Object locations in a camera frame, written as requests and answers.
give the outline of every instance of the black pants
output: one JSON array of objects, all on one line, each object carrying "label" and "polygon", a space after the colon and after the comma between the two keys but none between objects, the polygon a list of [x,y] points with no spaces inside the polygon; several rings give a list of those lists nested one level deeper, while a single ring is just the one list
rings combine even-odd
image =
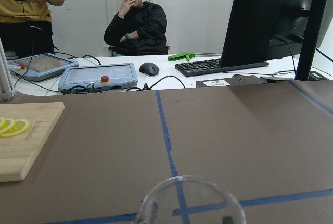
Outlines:
[{"label": "black pants", "polygon": [[15,51],[19,57],[54,53],[50,22],[0,23],[0,38],[5,51]]}]

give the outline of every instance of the green clamp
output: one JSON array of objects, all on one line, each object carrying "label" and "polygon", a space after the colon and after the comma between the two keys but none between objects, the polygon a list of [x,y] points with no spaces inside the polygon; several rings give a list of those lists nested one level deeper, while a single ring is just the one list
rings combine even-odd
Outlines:
[{"label": "green clamp", "polygon": [[181,52],[177,55],[172,55],[168,57],[168,61],[177,61],[180,59],[186,58],[187,61],[189,61],[192,57],[195,57],[196,53],[190,53],[190,52]]}]

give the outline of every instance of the black jacket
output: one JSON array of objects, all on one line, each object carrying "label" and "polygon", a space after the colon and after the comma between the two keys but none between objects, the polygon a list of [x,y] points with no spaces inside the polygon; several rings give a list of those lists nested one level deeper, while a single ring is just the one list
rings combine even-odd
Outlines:
[{"label": "black jacket", "polygon": [[[119,43],[126,33],[137,31],[139,39]],[[114,16],[104,33],[104,41],[116,46],[116,52],[125,56],[167,54],[167,17],[162,7],[144,2],[140,9],[130,9],[124,19]]]}]

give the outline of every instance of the white wall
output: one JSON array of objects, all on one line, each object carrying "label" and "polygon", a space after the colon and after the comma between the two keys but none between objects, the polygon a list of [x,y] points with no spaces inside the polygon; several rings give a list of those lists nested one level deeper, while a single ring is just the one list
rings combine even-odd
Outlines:
[{"label": "white wall", "polygon": [[[233,0],[148,0],[160,4],[168,18],[166,36],[169,53],[221,52]],[[54,42],[61,52],[83,56],[110,55],[104,45],[104,31],[121,0],[65,0],[51,6]],[[333,57],[333,24],[321,50]],[[314,66],[333,74],[333,64],[316,53]]]}]

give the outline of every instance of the person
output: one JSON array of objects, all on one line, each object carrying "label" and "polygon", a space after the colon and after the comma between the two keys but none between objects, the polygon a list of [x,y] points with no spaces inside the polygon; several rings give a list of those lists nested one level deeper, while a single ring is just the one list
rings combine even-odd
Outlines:
[{"label": "person", "polygon": [[26,57],[54,53],[48,3],[64,0],[0,0],[0,38],[5,52]]},{"label": "person", "polygon": [[117,55],[167,54],[167,17],[160,5],[143,0],[123,0],[107,27],[104,40]]}]

